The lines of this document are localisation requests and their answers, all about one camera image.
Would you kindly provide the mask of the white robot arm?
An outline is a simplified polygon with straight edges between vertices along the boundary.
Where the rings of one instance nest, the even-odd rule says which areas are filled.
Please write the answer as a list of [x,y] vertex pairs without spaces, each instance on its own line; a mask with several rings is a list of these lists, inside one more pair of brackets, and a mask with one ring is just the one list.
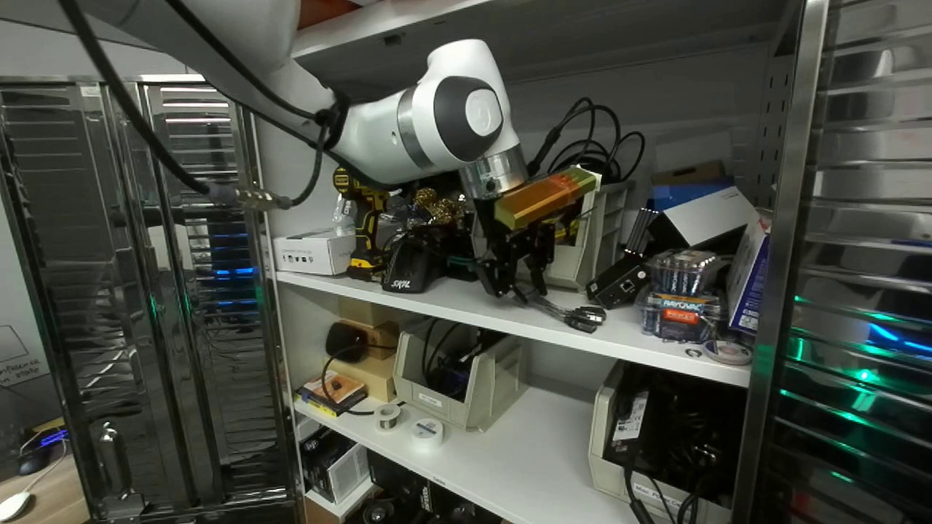
[[493,207],[528,187],[529,175],[506,85],[487,40],[443,43],[427,53],[414,85],[376,102],[346,102],[290,54],[301,0],[57,0],[57,5],[149,152],[190,190],[247,197],[244,190],[207,187],[180,168],[116,78],[94,21],[178,57],[228,98],[373,187],[458,172],[487,236],[487,255],[477,258],[484,289],[494,297],[518,289],[528,248]]

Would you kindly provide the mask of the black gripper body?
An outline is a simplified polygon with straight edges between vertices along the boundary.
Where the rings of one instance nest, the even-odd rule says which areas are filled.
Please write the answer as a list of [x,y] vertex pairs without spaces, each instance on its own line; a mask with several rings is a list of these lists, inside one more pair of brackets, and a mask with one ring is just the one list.
[[477,275],[493,297],[504,297],[518,283],[518,268],[528,268],[529,286],[545,293],[545,268],[552,261],[552,227],[539,220],[523,229],[510,229],[493,214],[490,201],[475,201],[484,249],[475,252]]

